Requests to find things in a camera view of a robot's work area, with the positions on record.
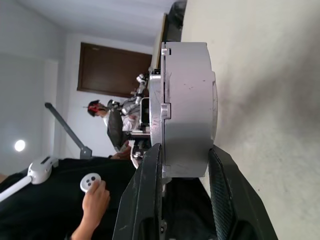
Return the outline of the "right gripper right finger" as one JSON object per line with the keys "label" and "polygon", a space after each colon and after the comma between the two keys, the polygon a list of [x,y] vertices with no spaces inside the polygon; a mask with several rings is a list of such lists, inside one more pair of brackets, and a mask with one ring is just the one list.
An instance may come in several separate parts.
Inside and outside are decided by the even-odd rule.
{"label": "right gripper right finger", "polygon": [[229,153],[213,147],[208,154],[208,172],[217,239],[278,238],[262,199]]}

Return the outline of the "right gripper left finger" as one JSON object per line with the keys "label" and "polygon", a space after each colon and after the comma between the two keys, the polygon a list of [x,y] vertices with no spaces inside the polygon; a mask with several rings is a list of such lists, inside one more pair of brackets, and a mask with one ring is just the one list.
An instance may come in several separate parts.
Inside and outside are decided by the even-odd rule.
{"label": "right gripper left finger", "polygon": [[112,238],[114,240],[164,240],[162,217],[163,151],[152,146],[122,194]]}

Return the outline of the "operator bare hand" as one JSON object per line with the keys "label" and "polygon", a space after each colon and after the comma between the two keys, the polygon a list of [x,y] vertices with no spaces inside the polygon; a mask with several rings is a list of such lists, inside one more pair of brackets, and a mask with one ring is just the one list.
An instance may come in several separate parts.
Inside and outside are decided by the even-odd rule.
{"label": "operator bare hand", "polygon": [[106,189],[104,180],[94,181],[86,192],[83,202],[82,221],[87,225],[98,226],[111,200],[110,192]]}

